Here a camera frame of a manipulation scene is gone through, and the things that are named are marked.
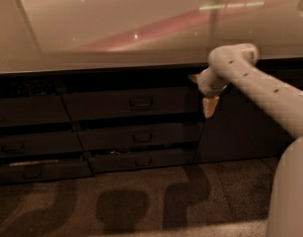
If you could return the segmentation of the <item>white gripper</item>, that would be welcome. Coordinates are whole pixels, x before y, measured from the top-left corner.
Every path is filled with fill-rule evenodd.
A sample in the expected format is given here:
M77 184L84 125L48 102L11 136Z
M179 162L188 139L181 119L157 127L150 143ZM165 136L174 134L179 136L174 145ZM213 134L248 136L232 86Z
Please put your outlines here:
M218 105L218 96L226 89L228 82L219 77L211 67L199 74L191 74L189 79L197 83L198 90L205 96L202 99L203 114L210 119Z

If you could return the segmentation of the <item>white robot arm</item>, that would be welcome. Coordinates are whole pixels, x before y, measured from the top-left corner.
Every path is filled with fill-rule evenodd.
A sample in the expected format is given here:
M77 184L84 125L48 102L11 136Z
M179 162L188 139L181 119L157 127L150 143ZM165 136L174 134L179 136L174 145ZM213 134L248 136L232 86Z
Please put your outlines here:
M260 71L259 57L251 43L219 46L207 56L208 67L189 79L203 94L207 118L232 84L294 138L275 171L265 237L303 237L303 91Z

